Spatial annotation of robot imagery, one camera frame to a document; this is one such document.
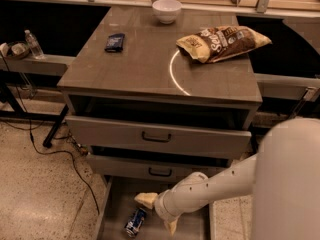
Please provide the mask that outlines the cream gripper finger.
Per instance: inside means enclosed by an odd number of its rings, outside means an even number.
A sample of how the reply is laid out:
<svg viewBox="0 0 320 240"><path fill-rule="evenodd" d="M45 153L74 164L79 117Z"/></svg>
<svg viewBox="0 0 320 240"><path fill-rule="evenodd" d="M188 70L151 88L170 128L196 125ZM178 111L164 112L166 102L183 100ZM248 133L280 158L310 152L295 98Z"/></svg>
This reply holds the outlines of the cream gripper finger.
<svg viewBox="0 0 320 240"><path fill-rule="evenodd" d="M158 194L154 192L139 193L138 195L135 196L134 200L148 209L153 209L154 203L157 197L158 197Z"/></svg>
<svg viewBox="0 0 320 240"><path fill-rule="evenodd" d="M164 221L164 226L171 236L175 234L177 229L177 224L178 224L178 219L174 219L173 221L168 221L168 220Z"/></svg>

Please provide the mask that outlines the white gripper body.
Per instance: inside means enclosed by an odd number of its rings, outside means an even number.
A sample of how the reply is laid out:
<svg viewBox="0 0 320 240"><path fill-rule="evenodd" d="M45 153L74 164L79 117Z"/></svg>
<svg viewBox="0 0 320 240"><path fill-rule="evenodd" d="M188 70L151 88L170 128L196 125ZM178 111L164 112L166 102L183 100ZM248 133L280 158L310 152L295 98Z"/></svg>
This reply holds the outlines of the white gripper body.
<svg viewBox="0 0 320 240"><path fill-rule="evenodd" d="M154 203L156 213L162 220L173 222L186 212L185 197L184 192L173 189L162 192Z"/></svg>

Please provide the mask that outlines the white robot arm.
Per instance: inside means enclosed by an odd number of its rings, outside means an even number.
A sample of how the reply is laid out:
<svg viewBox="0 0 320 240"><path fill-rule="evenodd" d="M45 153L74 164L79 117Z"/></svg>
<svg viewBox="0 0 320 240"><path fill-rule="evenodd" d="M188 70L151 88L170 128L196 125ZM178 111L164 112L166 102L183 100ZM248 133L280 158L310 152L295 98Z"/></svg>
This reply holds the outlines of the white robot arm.
<svg viewBox="0 0 320 240"><path fill-rule="evenodd" d="M184 213L218 200L253 196L251 240L320 240L320 120L274 126L258 152L207 177L193 172L160 194L135 200L156 211L169 232Z"/></svg>

